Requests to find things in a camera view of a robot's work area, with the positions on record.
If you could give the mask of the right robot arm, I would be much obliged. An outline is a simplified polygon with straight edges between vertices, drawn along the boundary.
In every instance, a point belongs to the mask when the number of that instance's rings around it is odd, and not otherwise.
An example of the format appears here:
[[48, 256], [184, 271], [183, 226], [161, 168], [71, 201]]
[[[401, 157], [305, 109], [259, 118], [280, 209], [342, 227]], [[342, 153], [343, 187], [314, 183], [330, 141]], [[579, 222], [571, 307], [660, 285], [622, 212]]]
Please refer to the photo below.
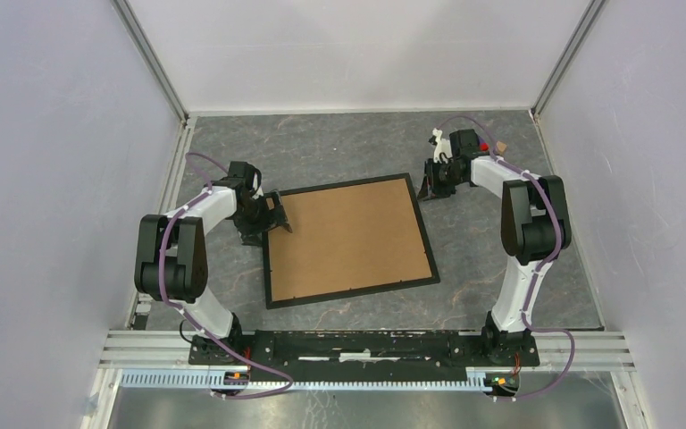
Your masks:
[[434, 129], [433, 154], [424, 163], [420, 200], [448, 198], [461, 184], [484, 188], [501, 202], [500, 238], [507, 255], [504, 282], [489, 312], [482, 357], [502, 365], [516, 352], [514, 337], [531, 331], [531, 313], [553, 262], [571, 243], [565, 186], [510, 164], [473, 129], [445, 135]]

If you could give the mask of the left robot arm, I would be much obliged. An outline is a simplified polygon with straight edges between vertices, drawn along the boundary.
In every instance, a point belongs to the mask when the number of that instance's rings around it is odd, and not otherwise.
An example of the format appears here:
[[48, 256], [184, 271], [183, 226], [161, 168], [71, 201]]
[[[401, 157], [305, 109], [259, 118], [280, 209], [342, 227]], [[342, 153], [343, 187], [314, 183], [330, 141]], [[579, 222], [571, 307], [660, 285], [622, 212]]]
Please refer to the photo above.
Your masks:
[[196, 197], [165, 214], [147, 214], [139, 224], [134, 285], [138, 292], [180, 313], [223, 364], [238, 362], [245, 341], [239, 322], [208, 289], [206, 235], [230, 221], [242, 244], [260, 247], [268, 231], [291, 231], [276, 190], [262, 189], [262, 174], [233, 161], [225, 177], [208, 181]]

